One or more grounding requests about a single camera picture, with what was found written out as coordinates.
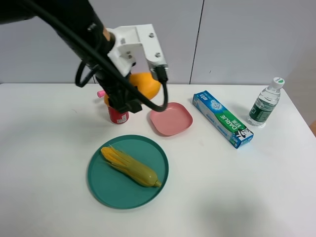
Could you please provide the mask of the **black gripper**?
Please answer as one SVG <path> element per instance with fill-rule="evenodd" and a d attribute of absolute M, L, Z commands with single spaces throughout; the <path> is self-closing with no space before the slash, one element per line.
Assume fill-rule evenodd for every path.
<path fill-rule="evenodd" d="M 118 86 L 119 83 L 121 84 L 122 87 L 125 87 L 127 90 L 129 90 L 130 87 L 133 87 L 132 85 L 129 84 L 128 81 L 125 80 L 127 75 L 131 73 L 131 70 L 128 71 L 128 74 L 126 76 L 122 76 L 121 73 L 114 67 L 112 63 L 109 63 L 109 65 L 111 65 L 109 68 L 108 67 L 102 68 L 98 64 L 95 66 L 95 68 L 97 69 L 96 79 L 101 85 L 101 87 L 105 90 L 108 96 L 110 96 L 111 93 L 113 92 L 119 91 L 119 86 Z M 120 113 L 125 113 L 125 112 L 137 113 L 142 110 L 142 105 L 137 104 L 137 103 L 133 105 L 128 105 L 128 107 L 129 108 L 127 110 L 125 110 L 124 108 L 118 108 L 118 107 L 115 108 L 115 110 Z"/>

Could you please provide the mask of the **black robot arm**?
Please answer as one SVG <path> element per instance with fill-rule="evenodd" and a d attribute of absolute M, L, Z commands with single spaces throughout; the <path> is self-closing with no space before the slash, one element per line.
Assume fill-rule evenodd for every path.
<path fill-rule="evenodd" d="M 8 24 L 33 17 L 49 24 L 81 59 L 75 84 L 84 87 L 95 76 L 119 112 L 136 113 L 149 100 L 141 95 L 108 57 L 116 39 L 105 27 L 87 0 L 2 0 L 0 22 Z"/>

